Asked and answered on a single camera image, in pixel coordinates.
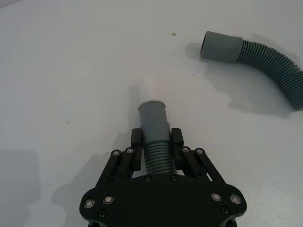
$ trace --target flexible drain hose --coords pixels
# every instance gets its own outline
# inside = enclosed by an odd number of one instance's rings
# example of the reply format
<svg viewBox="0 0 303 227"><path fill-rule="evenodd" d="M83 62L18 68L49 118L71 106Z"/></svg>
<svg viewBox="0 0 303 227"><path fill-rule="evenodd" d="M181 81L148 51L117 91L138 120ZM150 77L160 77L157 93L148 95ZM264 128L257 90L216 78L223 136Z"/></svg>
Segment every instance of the flexible drain hose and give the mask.
<svg viewBox="0 0 303 227"><path fill-rule="evenodd" d="M174 173L175 165L170 149L170 127L165 104L149 101L139 106L143 149L148 174Z"/></svg>
<svg viewBox="0 0 303 227"><path fill-rule="evenodd" d="M207 31L201 57L253 66L269 75L296 110L303 110L303 71L285 55L263 44Z"/></svg>

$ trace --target gray hose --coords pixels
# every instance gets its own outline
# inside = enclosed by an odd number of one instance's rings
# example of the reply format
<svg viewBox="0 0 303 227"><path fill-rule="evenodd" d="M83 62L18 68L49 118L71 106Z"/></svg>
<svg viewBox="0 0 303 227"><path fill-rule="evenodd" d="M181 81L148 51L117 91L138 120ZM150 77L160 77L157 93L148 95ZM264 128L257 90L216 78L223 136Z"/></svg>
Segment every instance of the gray hose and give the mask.
<svg viewBox="0 0 303 227"><path fill-rule="evenodd" d="M279 51L240 37L207 31L201 57L253 66L269 75L296 110L303 110L303 72Z"/></svg>
<svg viewBox="0 0 303 227"><path fill-rule="evenodd" d="M145 102L139 106L139 114L147 173L175 173L165 104L160 101Z"/></svg>

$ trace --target white surface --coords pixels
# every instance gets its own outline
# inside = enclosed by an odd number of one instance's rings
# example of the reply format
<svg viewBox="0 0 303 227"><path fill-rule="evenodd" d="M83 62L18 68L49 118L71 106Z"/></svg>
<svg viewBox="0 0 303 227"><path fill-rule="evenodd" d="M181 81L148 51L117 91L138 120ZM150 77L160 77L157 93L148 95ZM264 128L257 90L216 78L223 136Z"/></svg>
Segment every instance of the white surface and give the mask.
<svg viewBox="0 0 303 227"><path fill-rule="evenodd" d="M211 30L303 65L302 10L302 0L23 0L0 9L0 226L87 226L80 199L139 126L144 77L160 81L186 144L205 148L245 195L238 226L302 226L303 112L261 72L198 56Z"/></svg>

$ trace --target ribbed hose section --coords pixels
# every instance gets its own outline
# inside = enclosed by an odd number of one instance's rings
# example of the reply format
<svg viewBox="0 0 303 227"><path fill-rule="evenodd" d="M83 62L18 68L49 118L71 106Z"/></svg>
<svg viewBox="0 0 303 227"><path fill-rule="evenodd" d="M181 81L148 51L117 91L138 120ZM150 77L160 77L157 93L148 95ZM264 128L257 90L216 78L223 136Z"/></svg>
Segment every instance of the ribbed hose section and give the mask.
<svg viewBox="0 0 303 227"><path fill-rule="evenodd" d="M176 172L168 143L158 142L146 145L144 157L148 174L173 174Z"/></svg>
<svg viewBox="0 0 303 227"><path fill-rule="evenodd" d="M303 72L279 51L243 40L236 62L253 66L269 75L296 110L303 110Z"/></svg>

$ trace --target screw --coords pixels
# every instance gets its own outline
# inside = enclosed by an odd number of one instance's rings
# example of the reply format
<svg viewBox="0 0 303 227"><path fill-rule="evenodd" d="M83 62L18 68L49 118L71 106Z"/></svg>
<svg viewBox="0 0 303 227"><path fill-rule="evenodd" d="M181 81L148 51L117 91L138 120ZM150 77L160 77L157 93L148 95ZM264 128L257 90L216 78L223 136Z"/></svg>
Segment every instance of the screw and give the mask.
<svg viewBox="0 0 303 227"><path fill-rule="evenodd" d="M105 216L106 216L105 210L100 210L100 211L98 212L98 217L99 217L99 218L104 218Z"/></svg>
<svg viewBox="0 0 303 227"><path fill-rule="evenodd" d="M147 182L150 182L150 181L152 181L152 178L151 178L150 176L146 176L146 177L144 178L144 180L147 181Z"/></svg>
<svg viewBox="0 0 303 227"><path fill-rule="evenodd" d="M113 152L113 156L118 156L118 155L120 155L119 151L116 150L116 151Z"/></svg>
<svg viewBox="0 0 303 227"><path fill-rule="evenodd" d="M196 152L197 152L197 154L200 154L200 155L203 154L203 150L202 149L197 149Z"/></svg>
<svg viewBox="0 0 303 227"><path fill-rule="evenodd" d="M129 149L127 149L126 152L127 152L128 154L131 154L131 153L133 153L133 151L134 151L133 149L129 148Z"/></svg>
<svg viewBox="0 0 303 227"><path fill-rule="evenodd" d="M242 203L242 199L240 198L240 196L238 195L231 195L231 201L235 204L241 204Z"/></svg>
<svg viewBox="0 0 303 227"><path fill-rule="evenodd" d="M229 209L228 209L226 206L222 206L222 207L221 207L221 212L222 212L223 214L229 214Z"/></svg>
<svg viewBox="0 0 303 227"><path fill-rule="evenodd" d="M92 208L95 205L95 201L93 199L86 200L84 203L85 208Z"/></svg>
<svg viewBox="0 0 303 227"><path fill-rule="evenodd" d="M215 200L216 202L219 202L219 201L222 200L222 196L221 196L220 194L218 194L218 193L215 193L215 192L212 194L212 198L213 198L213 200Z"/></svg>
<svg viewBox="0 0 303 227"><path fill-rule="evenodd" d="M177 181L178 180L178 177L176 175L173 175L170 178L171 178L172 181Z"/></svg>
<svg viewBox="0 0 303 227"><path fill-rule="evenodd" d="M112 197L111 195L108 195L104 198L103 203L104 204L111 204L114 201L114 197Z"/></svg>
<svg viewBox="0 0 303 227"><path fill-rule="evenodd" d="M187 153L187 152L189 152L189 149L188 149L188 148L183 148L182 151L183 151L184 153Z"/></svg>

